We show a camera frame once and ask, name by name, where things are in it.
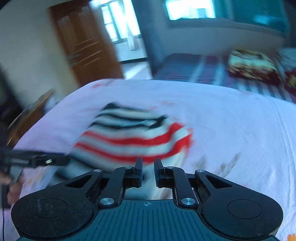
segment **floor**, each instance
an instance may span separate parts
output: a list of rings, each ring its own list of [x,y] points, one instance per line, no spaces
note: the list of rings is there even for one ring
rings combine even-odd
[[[138,46],[136,50],[129,50],[127,41],[114,44],[117,60],[121,62],[138,58],[146,58],[147,53],[143,40],[141,38],[135,38],[135,45]]]
[[[122,64],[121,70],[126,80],[151,80],[152,74],[148,62]]]

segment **striped sweater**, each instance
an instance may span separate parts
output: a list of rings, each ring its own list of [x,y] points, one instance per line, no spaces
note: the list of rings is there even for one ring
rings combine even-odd
[[[128,189],[126,198],[161,198],[156,188],[154,160],[164,166],[180,166],[190,145],[191,133],[181,124],[151,111],[108,104],[81,135],[70,152],[67,167],[57,175],[71,179],[93,169],[112,172],[123,166],[134,166],[143,159],[142,188]]]

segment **white bed sheet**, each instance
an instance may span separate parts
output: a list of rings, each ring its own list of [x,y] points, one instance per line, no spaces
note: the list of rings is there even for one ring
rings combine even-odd
[[[181,168],[206,169],[270,196],[284,211],[277,238],[286,241],[296,233],[296,106],[279,99],[196,83],[99,80],[62,100],[15,148],[68,153],[110,102],[167,114],[191,127],[194,143]],[[21,195],[44,188],[53,173],[25,170]],[[16,240],[9,211],[5,219],[5,240]]]

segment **bed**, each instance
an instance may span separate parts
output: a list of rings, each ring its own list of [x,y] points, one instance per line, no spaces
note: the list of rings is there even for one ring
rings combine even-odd
[[[154,79],[230,87],[296,103],[296,96],[289,93],[283,84],[276,87],[259,81],[231,77],[226,67],[227,59],[221,56],[175,53],[164,60]]]
[[[180,167],[187,173],[206,169],[272,197],[284,211],[277,238],[294,240],[294,104],[207,84],[99,80],[62,100],[20,139],[15,148],[68,153],[97,113],[110,102],[167,114],[192,128],[193,145]],[[54,172],[54,167],[26,169],[21,196],[45,188]],[[5,211],[5,240],[17,238],[10,211]]]

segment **striped cloth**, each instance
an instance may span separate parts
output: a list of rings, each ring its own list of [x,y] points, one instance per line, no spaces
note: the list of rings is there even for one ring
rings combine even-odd
[[[154,79],[224,86],[296,103],[296,96],[289,93],[283,84],[276,87],[260,81],[229,76],[227,60],[221,56],[172,54],[164,61]]]
[[[70,151],[69,165],[57,174],[71,179],[94,169],[112,172],[134,166],[140,157],[144,166],[142,188],[128,189],[126,197],[158,199],[164,194],[155,184],[154,160],[161,158],[164,166],[181,166],[190,141],[190,130],[166,116],[110,103]]]

